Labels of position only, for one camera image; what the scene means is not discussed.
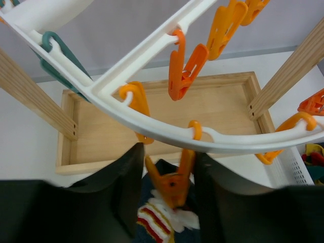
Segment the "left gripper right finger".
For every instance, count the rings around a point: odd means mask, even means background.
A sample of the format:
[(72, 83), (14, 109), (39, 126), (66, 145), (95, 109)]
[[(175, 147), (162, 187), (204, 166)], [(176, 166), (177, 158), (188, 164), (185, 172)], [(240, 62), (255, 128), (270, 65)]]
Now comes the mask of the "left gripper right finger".
[(271, 189), (198, 152), (194, 165), (202, 242), (323, 242), (323, 187)]

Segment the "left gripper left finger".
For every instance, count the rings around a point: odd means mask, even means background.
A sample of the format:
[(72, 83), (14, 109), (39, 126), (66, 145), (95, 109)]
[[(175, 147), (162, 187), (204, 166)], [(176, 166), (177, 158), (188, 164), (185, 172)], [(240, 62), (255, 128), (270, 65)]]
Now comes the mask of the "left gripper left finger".
[(1, 181), (1, 242), (131, 242), (144, 145), (69, 187)]

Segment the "black sock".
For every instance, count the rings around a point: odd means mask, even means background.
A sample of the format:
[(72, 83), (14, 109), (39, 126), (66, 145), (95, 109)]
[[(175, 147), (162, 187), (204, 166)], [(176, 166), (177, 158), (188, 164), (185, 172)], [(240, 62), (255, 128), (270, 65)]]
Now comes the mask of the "black sock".
[(171, 209), (144, 169), (132, 242), (201, 242), (193, 175), (189, 185), (185, 205)]

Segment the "white oval clip hanger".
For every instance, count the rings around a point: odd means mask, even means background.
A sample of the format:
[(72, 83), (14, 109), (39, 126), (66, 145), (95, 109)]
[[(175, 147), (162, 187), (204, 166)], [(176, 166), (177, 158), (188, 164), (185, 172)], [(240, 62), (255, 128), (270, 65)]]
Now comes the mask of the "white oval clip hanger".
[(200, 15), (214, 4), (213, 1), (189, 1), (158, 29), (132, 49), (112, 68), (97, 80), (84, 85), (80, 78), (66, 72), (42, 47), (27, 33), (36, 30), (40, 34), (54, 31), (75, 18), (90, 5), (90, 1), (2, 1), (1, 18), (38, 55), (66, 75), (66, 78), (95, 106), (147, 137), (173, 146), (212, 153), (256, 153), (296, 146), (323, 137), (323, 118), (312, 118), (314, 125), (299, 120), (292, 128), (261, 135), (224, 135), (214, 129), (203, 127), (211, 142), (194, 137), (192, 128), (180, 128), (141, 114), (113, 97), (113, 94), (127, 84), (136, 72), (145, 66), (167, 45), (177, 39), (171, 31), (179, 28), (188, 30)]

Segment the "red sock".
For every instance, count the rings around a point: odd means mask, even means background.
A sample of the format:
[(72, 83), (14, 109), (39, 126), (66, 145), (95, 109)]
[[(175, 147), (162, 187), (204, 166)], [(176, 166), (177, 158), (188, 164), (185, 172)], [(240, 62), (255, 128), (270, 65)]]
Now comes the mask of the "red sock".
[(309, 155), (303, 154), (301, 156), (304, 164), (308, 166), (324, 166), (324, 158), (323, 155), (318, 152), (311, 152)]

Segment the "yellow sock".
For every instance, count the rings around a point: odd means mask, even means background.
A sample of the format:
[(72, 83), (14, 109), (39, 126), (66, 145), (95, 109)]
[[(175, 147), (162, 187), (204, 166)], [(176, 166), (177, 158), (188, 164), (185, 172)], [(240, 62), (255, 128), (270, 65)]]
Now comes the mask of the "yellow sock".
[(310, 156), (313, 152), (323, 155), (323, 146), (320, 144), (308, 143), (305, 145), (305, 153)]

